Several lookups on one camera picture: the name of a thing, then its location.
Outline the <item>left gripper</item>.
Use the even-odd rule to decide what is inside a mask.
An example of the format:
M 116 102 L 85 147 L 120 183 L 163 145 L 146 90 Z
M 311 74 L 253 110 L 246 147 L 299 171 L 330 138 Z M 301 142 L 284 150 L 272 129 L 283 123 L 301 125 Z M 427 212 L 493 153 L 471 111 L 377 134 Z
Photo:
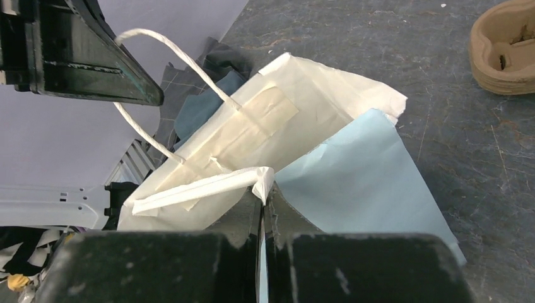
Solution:
M 98 1 L 1 1 L 1 84 L 161 106 L 162 89 L 115 37 Z

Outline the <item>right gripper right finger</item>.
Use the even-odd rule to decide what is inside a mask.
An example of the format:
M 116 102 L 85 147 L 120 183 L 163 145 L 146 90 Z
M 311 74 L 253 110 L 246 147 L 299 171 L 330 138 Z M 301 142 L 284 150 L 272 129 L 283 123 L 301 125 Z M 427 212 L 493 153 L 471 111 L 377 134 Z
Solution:
M 428 234 L 326 233 L 273 186 L 263 209 L 270 302 L 473 302 L 450 249 Z

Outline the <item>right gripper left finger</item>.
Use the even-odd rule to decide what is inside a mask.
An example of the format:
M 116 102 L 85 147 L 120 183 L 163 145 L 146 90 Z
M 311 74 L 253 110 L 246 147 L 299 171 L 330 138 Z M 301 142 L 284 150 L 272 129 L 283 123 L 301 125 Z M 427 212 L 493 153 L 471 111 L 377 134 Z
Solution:
M 39 302 L 255 302 L 262 202 L 200 232 L 87 232 L 57 252 Z

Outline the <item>light blue paper bag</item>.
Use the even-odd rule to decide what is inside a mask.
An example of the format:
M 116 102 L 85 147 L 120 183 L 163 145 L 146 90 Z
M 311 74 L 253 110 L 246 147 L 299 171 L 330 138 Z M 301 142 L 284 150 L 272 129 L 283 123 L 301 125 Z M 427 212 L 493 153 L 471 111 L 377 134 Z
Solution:
M 172 49 L 223 104 L 126 199 L 120 231 L 203 231 L 245 192 L 252 193 L 252 187 L 157 208 L 153 216 L 133 215 L 133 203 L 207 177 L 271 167 L 273 186 L 323 232 L 434 235 L 459 267 L 466 262 L 398 135 L 396 123 L 406 106 L 403 94 L 379 81 L 285 53 L 227 95 L 160 33 L 135 28 L 115 42 L 137 35 Z M 255 302 L 268 300 L 265 205 Z

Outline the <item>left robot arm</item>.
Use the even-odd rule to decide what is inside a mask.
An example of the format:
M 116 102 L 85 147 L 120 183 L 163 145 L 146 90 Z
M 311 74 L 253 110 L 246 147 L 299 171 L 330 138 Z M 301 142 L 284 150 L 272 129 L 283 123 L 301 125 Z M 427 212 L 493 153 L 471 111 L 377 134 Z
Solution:
M 1 225 L 102 229 L 136 134 L 115 108 L 164 101 L 98 1 L 1 2 Z

